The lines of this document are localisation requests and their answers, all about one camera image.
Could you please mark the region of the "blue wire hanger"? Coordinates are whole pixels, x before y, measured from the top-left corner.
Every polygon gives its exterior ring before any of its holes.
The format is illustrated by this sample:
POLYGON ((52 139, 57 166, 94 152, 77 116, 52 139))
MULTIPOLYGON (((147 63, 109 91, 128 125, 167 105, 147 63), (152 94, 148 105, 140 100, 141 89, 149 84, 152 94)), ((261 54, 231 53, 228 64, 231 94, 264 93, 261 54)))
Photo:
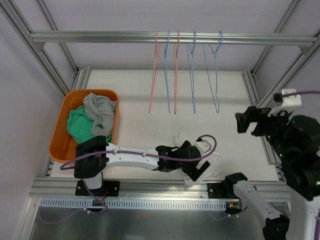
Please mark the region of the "blue wire hanger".
POLYGON ((194 77, 194 52, 197 41, 197 33, 193 32, 193 45, 188 44, 187 49, 187 60, 189 69, 190 89, 191 89, 191 100, 193 113, 196 113, 196 98, 195 98, 195 77, 194 77))
POLYGON ((209 71, 209 65, 208 65, 207 54, 206 54, 206 47, 204 44, 202 45, 204 63, 205 63, 205 71, 207 74, 207 80, 208 80, 208 84, 209 84, 209 89, 210 89, 212 101, 213 101, 214 108, 215 108, 215 111, 217 114, 220 113, 220 102, 219 102, 219 97, 218 97, 219 78, 218 78, 217 55, 218 55, 219 49, 221 48, 223 41, 224 41, 223 32, 219 31, 218 34, 219 34, 218 45, 215 49, 212 47, 212 45, 207 44, 211 49, 211 53, 213 56, 213 62, 214 62, 214 89, 213 89, 211 75, 210 75, 210 71, 209 71))
POLYGON ((168 113, 170 114, 171 108, 170 108, 170 94, 169 94, 169 81, 168 81, 168 64, 167 64, 167 53, 168 53, 168 47, 170 42, 170 31, 167 32, 167 39, 164 46, 164 81, 165 81, 165 88, 166 88, 166 98, 167 98, 167 108, 168 113))

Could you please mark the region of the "grey tank top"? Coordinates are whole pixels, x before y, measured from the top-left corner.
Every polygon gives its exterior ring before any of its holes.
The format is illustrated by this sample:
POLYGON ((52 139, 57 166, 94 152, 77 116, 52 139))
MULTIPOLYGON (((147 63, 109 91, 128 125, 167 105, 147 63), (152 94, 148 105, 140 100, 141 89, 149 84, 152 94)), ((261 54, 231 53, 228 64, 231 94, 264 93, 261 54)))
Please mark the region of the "grey tank top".
POLYGON ((117 101, 91 92, 83 99, 83 103, 86 116, 92 120, 91 133, 94 136, 111 136, 117 101))

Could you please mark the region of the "pink wire hanger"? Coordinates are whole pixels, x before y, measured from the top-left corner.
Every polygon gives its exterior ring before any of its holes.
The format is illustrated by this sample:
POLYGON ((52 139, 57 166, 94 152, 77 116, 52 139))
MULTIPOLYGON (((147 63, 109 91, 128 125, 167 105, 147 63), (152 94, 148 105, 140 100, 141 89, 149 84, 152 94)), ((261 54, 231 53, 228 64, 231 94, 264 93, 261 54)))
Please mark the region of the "pink wire hanger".
POLYGON ((152 111, 152 103, 153 103, 153 97, 154 97, 156 75, 157 75, 157 64, 158 64, 158 59, 159 59, 160 48, 161 48, 161 45, 158 43, 158 32, 156 32, 155 33, 154 62, 153 62, 152 80, 151 80, 151 89, 150 89, 150 98, 149 98, 149 108, 148 108, 149 114, 152 111))
POLYGON ((180 47, 180 31, 177 31, 177 43, 173 46, 174 50, 174 114, 177 114, 178 110, 178 54, 180 47))

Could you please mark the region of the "green tank top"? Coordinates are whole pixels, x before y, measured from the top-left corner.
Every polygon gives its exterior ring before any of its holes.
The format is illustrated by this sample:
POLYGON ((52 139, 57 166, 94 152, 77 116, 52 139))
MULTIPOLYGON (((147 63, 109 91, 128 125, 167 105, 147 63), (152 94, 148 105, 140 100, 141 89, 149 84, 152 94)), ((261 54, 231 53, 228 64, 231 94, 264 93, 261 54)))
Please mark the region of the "green tank top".
POLYGON ((96 137, 101 133, 106 137, 106 142, 110 143, 112 140, 112 131, 114 126, 115 113, 102 114, 103 125, 96 121, 89 119, 85 112, 85 106, 81 105, 75 110, 71 110, 67 119, 67 132, 73 137, 77 144, 81 144, 96 137))

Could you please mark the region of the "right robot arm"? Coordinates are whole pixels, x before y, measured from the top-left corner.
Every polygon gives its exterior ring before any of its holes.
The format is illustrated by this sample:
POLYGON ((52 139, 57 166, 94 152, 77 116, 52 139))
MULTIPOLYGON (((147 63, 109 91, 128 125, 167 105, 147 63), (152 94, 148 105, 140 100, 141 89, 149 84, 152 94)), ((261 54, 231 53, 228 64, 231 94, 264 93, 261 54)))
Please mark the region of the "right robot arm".
POLYGON ((262 225, 266 240, 318 240, 320 238, 320 124, 309 116, 250 106, 236 113, 237 132, 265 137, 279 157, 290 192, 290 216, 274 209, 241 172, 227 175, 218 188, 228 198, 239 198, 262 225))

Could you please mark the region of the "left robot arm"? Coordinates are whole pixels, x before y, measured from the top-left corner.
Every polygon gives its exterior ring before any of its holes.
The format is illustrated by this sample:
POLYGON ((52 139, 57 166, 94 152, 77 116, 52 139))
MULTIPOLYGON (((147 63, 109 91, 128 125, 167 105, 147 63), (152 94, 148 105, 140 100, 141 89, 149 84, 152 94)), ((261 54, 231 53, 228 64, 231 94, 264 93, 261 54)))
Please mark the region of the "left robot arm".
POLYGON ((209 169, 211 164, 205 156, 212 149, 202 138, 194 144, 185 140, 181 146, 134 149, 105 142, 104 136, 96 136, 75 148, 74 177, 78 180, 75 195, 118 196, 119 182, 103 177, 103 170, 110 167, 136 167, 163 173, 182 170, 195 182, 209 169))

